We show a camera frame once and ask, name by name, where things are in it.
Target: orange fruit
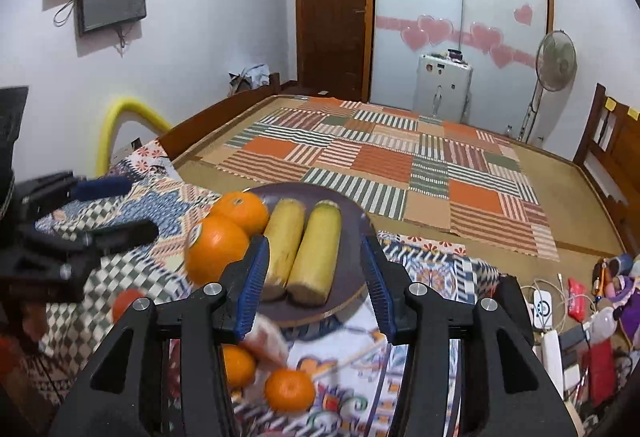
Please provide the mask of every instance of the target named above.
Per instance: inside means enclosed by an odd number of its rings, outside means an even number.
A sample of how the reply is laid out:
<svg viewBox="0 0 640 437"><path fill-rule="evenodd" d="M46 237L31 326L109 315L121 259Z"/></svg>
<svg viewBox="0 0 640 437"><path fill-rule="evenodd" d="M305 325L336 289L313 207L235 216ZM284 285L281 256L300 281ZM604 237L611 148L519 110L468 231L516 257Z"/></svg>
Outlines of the orange fruit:
<svg viewBox="0 0 640 437"><path fill-rule="evenodd" d="M184 249L184 268L189 279L201 287L216 282L225 267L242 260L249 237L226 217L209 215L189 231Z"/></svg>
<svg viewBox="0 0 640 437"><path fill-rule="evenodd" d="M264 384L264 396L276 412L301 412L316 398L316 387L302 370L278 369Z"/></svg>
<svg viewBox="0 0 640 437"><path fill-rule="evenodd" d="M222 215L234 221L249 238L262 233L269 222L267 206L251 192L225 193L213 204L209 215Z"/></svg>
<svg viewBox="0 0 640 437"><path fill-rule="evenodd" d="M120 317L129 308L134 300L142 298L145 294L140 289L125 289L116 296L116 300L111 306L111 319L116 323Z"/></svg>
<svg viewBox="0 0 640 437"><path fill-rule="evenodd" d="M222 345L226 383L230 390L248 387L255 381L255 359L236 345Z"/></svg>

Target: white suitcase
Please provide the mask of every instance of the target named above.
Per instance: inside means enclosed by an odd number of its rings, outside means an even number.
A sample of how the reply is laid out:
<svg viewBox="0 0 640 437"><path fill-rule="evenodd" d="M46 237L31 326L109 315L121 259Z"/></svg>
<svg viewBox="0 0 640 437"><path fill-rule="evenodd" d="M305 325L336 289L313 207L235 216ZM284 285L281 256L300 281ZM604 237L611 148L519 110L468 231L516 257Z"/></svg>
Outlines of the white suitcase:
<svg viewBox="0 0 640 437"><path fill-rule="evenodd" d="M414 112L466 123L473 68L463 60L423 54L418 60Z"/></svg>

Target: metal screw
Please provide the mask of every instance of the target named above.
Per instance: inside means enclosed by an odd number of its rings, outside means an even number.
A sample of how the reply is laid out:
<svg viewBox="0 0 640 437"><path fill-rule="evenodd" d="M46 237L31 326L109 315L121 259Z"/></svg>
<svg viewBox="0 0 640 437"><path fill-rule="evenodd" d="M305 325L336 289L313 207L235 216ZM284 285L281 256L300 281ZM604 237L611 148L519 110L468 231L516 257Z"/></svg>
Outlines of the metal screw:
<svg viewBox="0 0 640 437"><path fill-rule="evenodd" d="M63 280L68 280L69 278L71 278L72 273L73 270L68 263L64 263L60 266L60 278L62 278Z"/></svg>
<svg viewBox="0 0 640 437"><path fill-rule="evenodd" d="M498 308L498 303L493 298L482 298L480 306L485 311L495 311Z"/></svg>
<svg viewBox="0 0 640 437"><path fill-rule="evenodd" d="M133 300L133 309L136 311L143 311L151 305L151 300L147 297L136 298Z"/></svg>
<svg viewBox="0 0 640 437"><path fill-rule="evenodd" d="M222 292L222 286L218 282L211 282L204 286L202 290L207 296L215 296Z"/></svg>
<svg viewBox="0 0 640 437"><path fill-rule="evenodd" d="M411 294L415 294L416 296L422 296L427 294L429 288L420 282L414 282L409 286L409 292Z"/></svg>

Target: wooden door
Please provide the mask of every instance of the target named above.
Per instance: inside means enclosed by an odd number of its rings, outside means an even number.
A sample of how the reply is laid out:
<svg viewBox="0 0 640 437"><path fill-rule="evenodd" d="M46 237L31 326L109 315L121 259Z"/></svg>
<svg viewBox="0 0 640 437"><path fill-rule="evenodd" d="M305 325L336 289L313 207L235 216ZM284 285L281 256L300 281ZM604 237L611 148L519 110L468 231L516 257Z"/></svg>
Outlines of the wooden door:
<svg viewBox="0 0 640 437"><path fill-rule="evenodd" d="M359 101L366 0L296 0L298 79L307 88Z"/></svg>

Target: round plate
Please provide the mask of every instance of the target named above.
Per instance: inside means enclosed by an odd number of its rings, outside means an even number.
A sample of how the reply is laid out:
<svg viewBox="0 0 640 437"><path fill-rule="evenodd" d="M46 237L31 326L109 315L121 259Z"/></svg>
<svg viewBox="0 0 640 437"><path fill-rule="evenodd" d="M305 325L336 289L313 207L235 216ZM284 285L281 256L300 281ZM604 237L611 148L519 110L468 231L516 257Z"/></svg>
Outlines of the round plate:
<svg viewBox="0 0 640 437"><path fill-rule="evenodd" d="M334 283L329 298L319 307L305 307L292 303L284 296L280 300L261 302L258 312L280 327L296 327L320 321L346 307L365 285L360 267L360 236L375 235L369 217L355 202L336 191L302 182L277 183L251 188L262 202L273 211L280 199L297 199L305 205L305 224L318 201L330 200L340 207L342 230L335 266Z"/></svg>

